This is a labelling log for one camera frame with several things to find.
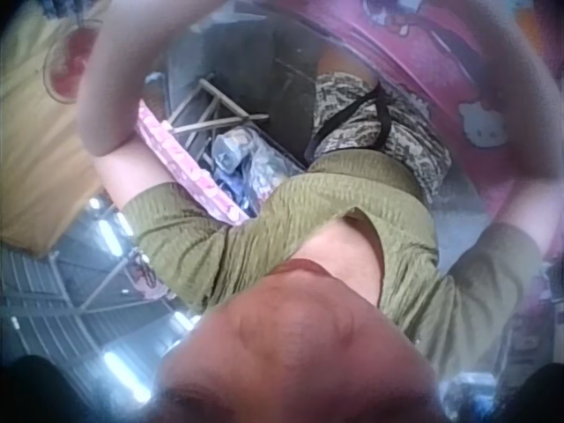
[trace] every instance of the sleeve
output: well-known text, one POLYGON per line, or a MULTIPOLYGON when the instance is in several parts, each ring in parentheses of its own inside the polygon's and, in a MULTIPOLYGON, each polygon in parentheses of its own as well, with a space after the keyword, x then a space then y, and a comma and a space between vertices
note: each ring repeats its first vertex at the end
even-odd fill
POLYGON ((164 183, 123 208, 159 278, 201 310, 217 288, 229 225, 212 218, 177 183, 164 183))
POLYGON ((542 263, 520 229, 492 224, 438 284, 421 328, 420 350, 441 378, 476 364, 523 298, 542 263))

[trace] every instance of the forearm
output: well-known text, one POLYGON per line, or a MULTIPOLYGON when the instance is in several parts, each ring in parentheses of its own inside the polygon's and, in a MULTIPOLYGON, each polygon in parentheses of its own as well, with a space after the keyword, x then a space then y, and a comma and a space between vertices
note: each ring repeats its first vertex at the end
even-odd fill
POLYGON ((114 0, 78 96, 78 129, 92 155, 106 155, 128 139, 152 61, 183 28, 224 2, 114 0))
POLYGON ((507 105, 508 135, 523 177, 560 179, 564 135, 558 86, 502 5, 493 0, 464 3, 468 25, 493 64, 507 105))

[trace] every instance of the clear plastic bag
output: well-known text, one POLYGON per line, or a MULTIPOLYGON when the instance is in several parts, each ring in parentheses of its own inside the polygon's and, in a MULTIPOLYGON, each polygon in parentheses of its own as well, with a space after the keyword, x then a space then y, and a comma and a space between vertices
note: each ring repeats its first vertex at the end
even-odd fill
POLYGON ((292 161, 260 139, 250 167, 243 171, 245 189, 253 209, 259 213, 262 204, 283 181, 300 173, 292 161))
POLYGON ((218 135, 211 146, 211 156, 227 174, 232 174, 253 153, 262 139, 251 128, 239 127, 218 135))

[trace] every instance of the ceiling light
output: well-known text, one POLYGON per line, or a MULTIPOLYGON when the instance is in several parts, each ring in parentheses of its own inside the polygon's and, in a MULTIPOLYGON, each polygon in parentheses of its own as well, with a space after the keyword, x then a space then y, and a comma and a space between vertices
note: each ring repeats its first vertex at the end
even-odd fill
POLYGON ((123 249, 120 245, 120 242, 115 237, 112 227, 106 220, 100 220, 98 222, 98 226, 100 227, 100 231, 102 233, 102 236, 104 237, 104 240, 106 241, 106 244, 108 245, 109 250, 114 256, 121 257, 123 255, 123 249))
POLYGON ((106 366, 112 371, 117 379, 133 394, 139 403, 146 403, 151 399, 151 391, 139 382, 129 367, 113 352, 104 354, 106 366))
POLYGON ((91 198, 90 199, 90 206, 94 210, 99 210, 101 208, 102 204, 100 203, 100 200, 98 198, 91 198))
POLYGON ((174 312, 174 318, 185 330, 194 329, 194 324, 180 311, 174 312))
POLYGON ((11 324, 13 324, 15 330, 19 330, 19 322, 17 317, 11 317, 11 324))
POLYGON ((123 213, 118 212, 117 213, 117 219, 119 220, 120 225, 122 225, 122 228, 125 231, 125 233, 128 236, 132 236, 133 235, 133 229, 131 229, 130 222, 128 222, 127 219, 125 218, 125 216, 123 216, 123 213))

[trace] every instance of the person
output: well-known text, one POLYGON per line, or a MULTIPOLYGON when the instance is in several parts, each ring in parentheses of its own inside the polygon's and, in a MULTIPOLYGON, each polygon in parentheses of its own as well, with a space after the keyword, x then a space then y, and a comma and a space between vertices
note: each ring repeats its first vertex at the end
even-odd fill
POLYGON ((449 153, 401 93, 334 48, 319 64, 314 163, 258 218, 230 227, 134 131, 152 59, 222 3, 114 0, 79 95, 84 146, 140 248, 180 298, 205 310, 164 360, 147 418, 443 421, 437 380, 470 366, 501 332, 560 217, 553 79, 495 1, 453 0, 502 71, 522 177, 446 275, 425 204, 449 153))

